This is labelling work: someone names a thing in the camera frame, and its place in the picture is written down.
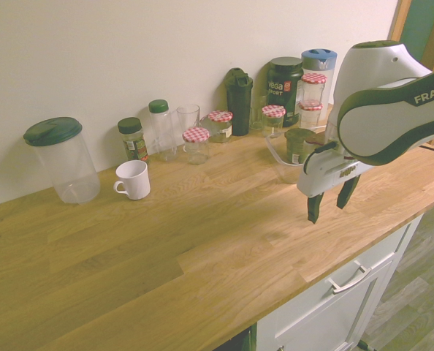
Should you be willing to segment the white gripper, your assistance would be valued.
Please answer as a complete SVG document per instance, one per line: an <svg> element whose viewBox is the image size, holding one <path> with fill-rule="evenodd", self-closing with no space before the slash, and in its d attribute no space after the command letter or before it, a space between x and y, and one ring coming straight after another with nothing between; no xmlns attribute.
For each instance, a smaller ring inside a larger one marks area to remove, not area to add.
<svg viewBox="0 0 434 351"><path fill-rule="evenodd" d="M369 169L370 165L346 158L343 148L335 141L316 148L305 160L297 182L297 188L308 197L308 220L313 224L317 222L324 192L342 183L336 206L343 209L357 187L360 175Z"/></svg>

